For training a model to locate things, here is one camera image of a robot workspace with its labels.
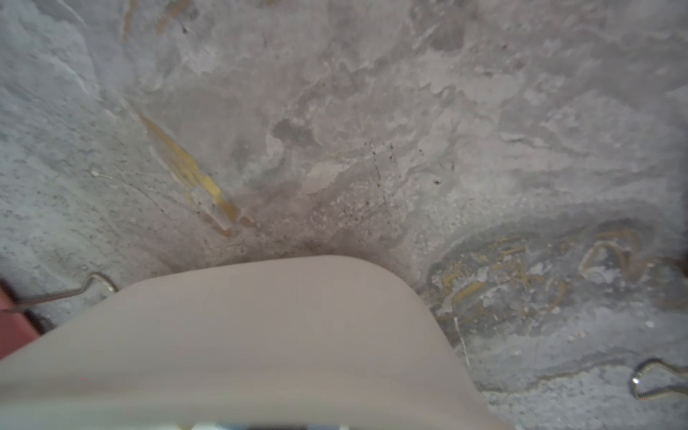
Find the white storage box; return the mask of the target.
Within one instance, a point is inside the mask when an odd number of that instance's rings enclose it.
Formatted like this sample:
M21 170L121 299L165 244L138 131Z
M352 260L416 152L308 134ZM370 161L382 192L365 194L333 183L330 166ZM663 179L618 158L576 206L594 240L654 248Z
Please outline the white storage box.
M1 362L5 429L501 429L428 307L346 256L148 279Z

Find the pink binder clip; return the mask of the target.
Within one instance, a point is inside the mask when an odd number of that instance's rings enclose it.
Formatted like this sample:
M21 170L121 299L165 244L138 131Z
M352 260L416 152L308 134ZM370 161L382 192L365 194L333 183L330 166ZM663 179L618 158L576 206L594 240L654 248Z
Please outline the pink binder clip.
M15 301L8 294L5 284L1 282L1 358L12 355L40 337L38 329L25 315L30 308L80 296L95 282L103 285L112 294L116 294L120 290L107 276L99 272L92 272L85 278L79 288L39 295L23 301Z

